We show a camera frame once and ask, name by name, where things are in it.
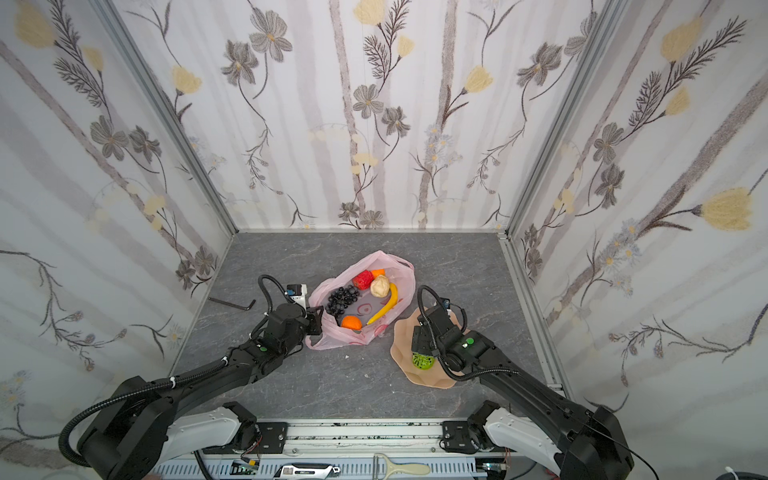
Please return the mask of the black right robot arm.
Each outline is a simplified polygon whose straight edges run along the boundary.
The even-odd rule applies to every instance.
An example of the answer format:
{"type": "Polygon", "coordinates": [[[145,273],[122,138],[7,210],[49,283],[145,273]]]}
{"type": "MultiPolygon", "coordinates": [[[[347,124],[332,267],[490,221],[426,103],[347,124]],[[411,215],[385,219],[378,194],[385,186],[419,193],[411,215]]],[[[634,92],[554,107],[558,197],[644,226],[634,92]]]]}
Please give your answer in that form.
{"type": "Polygon", "coordinates": [[[421,308],[414,345],[430,353],[456,382],[478,381],[503,398],[486,401],[467,420],[447,451],[476,453],[508,449],[544,466],[561,479],[625,479],[634,459],[616,416],[555,392],[516,365],[488,337],[463,331],[440,306],[421,308]]]}

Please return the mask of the dark hex key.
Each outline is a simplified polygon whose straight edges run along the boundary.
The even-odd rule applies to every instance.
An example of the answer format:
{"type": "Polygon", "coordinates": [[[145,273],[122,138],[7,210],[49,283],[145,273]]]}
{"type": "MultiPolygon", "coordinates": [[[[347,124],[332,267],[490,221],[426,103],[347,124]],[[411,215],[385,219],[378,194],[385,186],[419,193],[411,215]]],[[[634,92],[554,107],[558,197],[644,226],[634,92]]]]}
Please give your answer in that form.
{"type": "Polygon", "coordinates": [[[214,298],[214,297],[208,297],[207,301],[215,303],[215,304],[218,304],[218,305],[226,306],[228,308],[236,309],[236,310],[239,310],[239,311],[249,311],[256,304],[256,299],[251,300],[249,303],[247,303],[245,305],[234,303],[234,302],[230,302],[230,301],[227,301],[227,300],[222,300],[222,299],[214,298]]]}

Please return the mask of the pink scalloped plate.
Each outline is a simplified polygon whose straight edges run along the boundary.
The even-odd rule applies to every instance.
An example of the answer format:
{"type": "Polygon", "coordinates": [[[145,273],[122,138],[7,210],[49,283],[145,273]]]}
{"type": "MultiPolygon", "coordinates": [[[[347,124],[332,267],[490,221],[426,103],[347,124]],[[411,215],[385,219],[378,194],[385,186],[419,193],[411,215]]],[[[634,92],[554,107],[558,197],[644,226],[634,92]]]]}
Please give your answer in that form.
{"type": "Polygon", "coordinates": [[[409,317],[395,323],[391,357],[407,379],[415,385],[449,389],[456,382],[445,374],[438,361],[429,354],[415,354],[412,351],[414,328],[419,325],[418,316],[419,310],[416,309],[409,317]]]}

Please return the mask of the pink plastic bag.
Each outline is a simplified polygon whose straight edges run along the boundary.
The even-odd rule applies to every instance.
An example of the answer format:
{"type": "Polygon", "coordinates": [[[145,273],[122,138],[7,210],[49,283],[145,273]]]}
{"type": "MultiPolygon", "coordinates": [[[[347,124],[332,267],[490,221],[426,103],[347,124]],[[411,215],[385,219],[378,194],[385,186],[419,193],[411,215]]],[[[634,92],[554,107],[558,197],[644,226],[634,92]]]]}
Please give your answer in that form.
{"type": "Polygon", "coordinates": [[[386,331],[411,304],[416,289],[415,268],[411,262],[381,250],[367,255],[341,274],[329,278],[314,289],[308,299],[311,307],[324,309],[322,316],[322,333],[309,336],[305,344],[312,350],[329,350],[346,346],[364,346],[370,344],[377,336],[386,331]],[[345,316],[356,316],[361,319],[363,328],[354,331],[340,326],[343,318],[335,319],[325,312],[325,304],[330,293],[347,285],[353,285],[353,278],[364,270],[385,269],[385,275],[390,283],[394,283],[399,292],[398,303],[381,319],[372,325],[368,320],[376,314],[388,301],[386,298],[376,298],[370,290],[360,291],[360,297],[345,312],[345,316]]]}

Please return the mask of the red fake strawberry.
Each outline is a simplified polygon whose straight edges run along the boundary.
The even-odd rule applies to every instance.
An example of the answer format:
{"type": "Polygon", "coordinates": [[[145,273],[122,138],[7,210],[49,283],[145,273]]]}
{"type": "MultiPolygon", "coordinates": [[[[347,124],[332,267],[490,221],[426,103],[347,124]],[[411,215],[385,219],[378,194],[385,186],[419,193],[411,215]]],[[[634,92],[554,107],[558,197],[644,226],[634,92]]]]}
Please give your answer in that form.
{"type": "Polygon", "coordinates": [[[370,288],[374,280],[375,276],[373,272],[364,270],[353,278],[352,284],[356,289],[364,291],[370,288]]]}

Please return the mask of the yellow fake banana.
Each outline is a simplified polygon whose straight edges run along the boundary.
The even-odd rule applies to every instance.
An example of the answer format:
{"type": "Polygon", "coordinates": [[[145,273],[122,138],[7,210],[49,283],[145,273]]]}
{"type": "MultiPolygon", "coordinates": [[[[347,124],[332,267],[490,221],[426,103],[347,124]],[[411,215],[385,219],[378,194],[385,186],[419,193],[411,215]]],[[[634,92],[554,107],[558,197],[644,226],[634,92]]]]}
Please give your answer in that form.
{"type": "Polygon", "coordinates": [[[389,299],[387,303],[374,314],[367,322],[368,325],[372,325],[379,319],[383,318],[399,301],[398,288],[394,283],[389,284],[389,299]]]}

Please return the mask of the silver black utility knife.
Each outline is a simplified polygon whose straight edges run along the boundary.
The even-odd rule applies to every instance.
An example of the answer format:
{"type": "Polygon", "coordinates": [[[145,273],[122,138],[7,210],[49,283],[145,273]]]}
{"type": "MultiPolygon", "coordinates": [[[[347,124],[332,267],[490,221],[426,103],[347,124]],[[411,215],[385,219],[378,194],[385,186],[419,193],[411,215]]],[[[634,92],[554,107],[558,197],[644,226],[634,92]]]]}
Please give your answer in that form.
{"type": "Polygon", "coordinates": [[[278,468],[273,475],[274,479],[330,479],[337,478],[341,474],[341,468],[332,464],[322,463],[292,463],[278,468]]]}

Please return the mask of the orange fake tangerine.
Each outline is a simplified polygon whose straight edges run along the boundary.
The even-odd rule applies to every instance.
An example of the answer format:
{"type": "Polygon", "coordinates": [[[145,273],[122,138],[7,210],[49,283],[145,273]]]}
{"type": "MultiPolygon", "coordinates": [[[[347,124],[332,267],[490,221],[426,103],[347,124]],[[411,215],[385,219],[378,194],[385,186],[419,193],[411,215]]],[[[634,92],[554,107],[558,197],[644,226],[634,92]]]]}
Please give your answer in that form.
{"type": "Polygon", "coordinates": [[[361,319],[356,316],[345,316],[341,320],[340,326],[345,329],[360,331],[363,328],[363,323],[361,319]]]}

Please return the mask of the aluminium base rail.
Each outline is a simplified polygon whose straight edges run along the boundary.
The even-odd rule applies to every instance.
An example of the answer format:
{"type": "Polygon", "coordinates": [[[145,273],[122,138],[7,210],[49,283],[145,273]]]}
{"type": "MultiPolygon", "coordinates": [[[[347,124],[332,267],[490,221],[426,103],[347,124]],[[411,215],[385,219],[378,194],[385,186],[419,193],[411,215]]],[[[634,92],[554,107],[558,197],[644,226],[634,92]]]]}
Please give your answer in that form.
{"type": "Polygon", "coordinates": [[[505,471],[506,460],[529,459],[500,448],[445,450],[448,439],[465,443],[459,436],[467,420],[260,421],[236,433],[233,420],[218,409],[172,426],[170,441],[152,471],[165,479],[274,479],[282,465],[322,463],[341,468],[340,476],[330,479],[372,479],[372,457],[383,453],[396,463],[431,468],[426,476],[398,474],[389,479],[472,479],[505,471]]]}

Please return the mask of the cream fake garlic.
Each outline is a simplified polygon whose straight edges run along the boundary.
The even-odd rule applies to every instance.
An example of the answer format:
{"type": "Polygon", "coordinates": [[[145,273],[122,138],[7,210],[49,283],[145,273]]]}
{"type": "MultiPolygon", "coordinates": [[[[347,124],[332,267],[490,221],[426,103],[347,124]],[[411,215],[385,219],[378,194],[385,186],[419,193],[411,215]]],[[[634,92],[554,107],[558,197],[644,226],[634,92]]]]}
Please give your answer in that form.
{"type": "Polygon", "coordinates": [[[390,281],[386,275],[378,275],[371,282],[369,290],[376,298],[386,298],[390,294],[390,281]]]}

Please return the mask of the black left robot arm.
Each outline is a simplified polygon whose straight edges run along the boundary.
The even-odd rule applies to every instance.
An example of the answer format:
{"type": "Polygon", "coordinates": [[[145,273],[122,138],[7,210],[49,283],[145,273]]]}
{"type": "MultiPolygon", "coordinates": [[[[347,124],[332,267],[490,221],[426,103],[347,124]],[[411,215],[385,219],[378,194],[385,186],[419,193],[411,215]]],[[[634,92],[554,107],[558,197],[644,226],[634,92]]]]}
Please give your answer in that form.
{"type": "Polygon", "coordinates": [[[308,336],[322,333],[324,308],[283,304],[220,359],[154,381],[133,377],[63,427],[58,447],[69,462],[103,479],[141,479],[161,461],[169,428],[188,411],[278,367],[308,336]]]}

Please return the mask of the dark fake grape bunch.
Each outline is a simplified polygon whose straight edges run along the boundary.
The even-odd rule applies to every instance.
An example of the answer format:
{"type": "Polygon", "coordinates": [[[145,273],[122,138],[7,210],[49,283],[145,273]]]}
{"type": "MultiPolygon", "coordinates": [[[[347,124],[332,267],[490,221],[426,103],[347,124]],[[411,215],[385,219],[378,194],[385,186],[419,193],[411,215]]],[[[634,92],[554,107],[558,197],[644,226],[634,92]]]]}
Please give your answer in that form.
{"type": "Polygon", "coordinates": [[[347,285],[333,290],[325,304],[325,312],[335,319],[343,318],[346,310],[360,297],[360,290],[354,285],[347,285]]]}

